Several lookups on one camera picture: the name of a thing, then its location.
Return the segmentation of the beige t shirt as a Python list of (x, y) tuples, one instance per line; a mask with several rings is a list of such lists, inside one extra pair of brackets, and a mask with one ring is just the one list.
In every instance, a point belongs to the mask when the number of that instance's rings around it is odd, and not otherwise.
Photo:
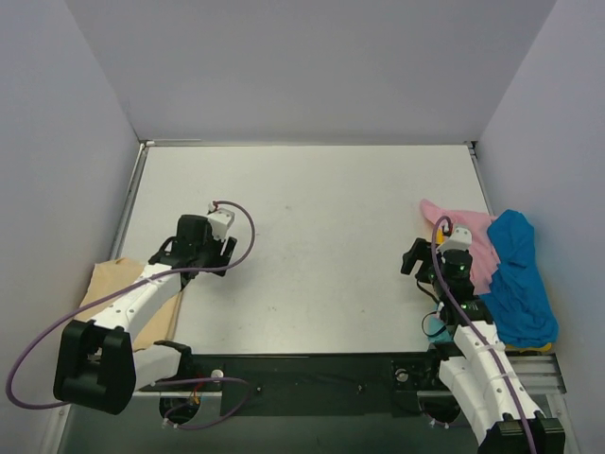
[[(119, 258), (95, 264), (92, 277), (80, 307), (132, 284), (144, 271), (144, 265), (130, 258)], [(174, 340), (182, 294), (166, 301), (133, 340), (134, 352), (144, 350), (156, 341)]]

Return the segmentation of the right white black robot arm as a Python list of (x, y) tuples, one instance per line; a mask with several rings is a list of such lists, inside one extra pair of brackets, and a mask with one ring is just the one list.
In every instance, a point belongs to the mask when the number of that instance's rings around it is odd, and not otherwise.
[(548, 417), (513, 370), (495, 321), (475, 294), (467, 240), (438, 245), (418, 238), (403, 255), (401, 272), (428, 284), (438, 301), (435, 316), (451, 335), (443, 354), (427, 358), (422, 375), (445, 386), (467, 419), (480, 453), (562, 453), (560, 420)]

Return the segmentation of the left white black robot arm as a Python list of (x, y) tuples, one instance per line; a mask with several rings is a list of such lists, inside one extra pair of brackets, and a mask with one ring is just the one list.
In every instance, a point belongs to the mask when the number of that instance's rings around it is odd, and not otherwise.
[(224, 275), (236, 240), (228, 235), (233, 212), (183, 215), (176, 234), (152, 255), (136, 288), (117, 297), (82, 322), (73, 320), (61, 334), (53, 393), (66, 403), (108, 414), (125, 409), (132, 395), (163, 380), (174, 390), (188, 387), (195, 367), (188, 346), (156, 340), (143, 350), (133, 343), (153, 316), (177, 296), (202, 269)]

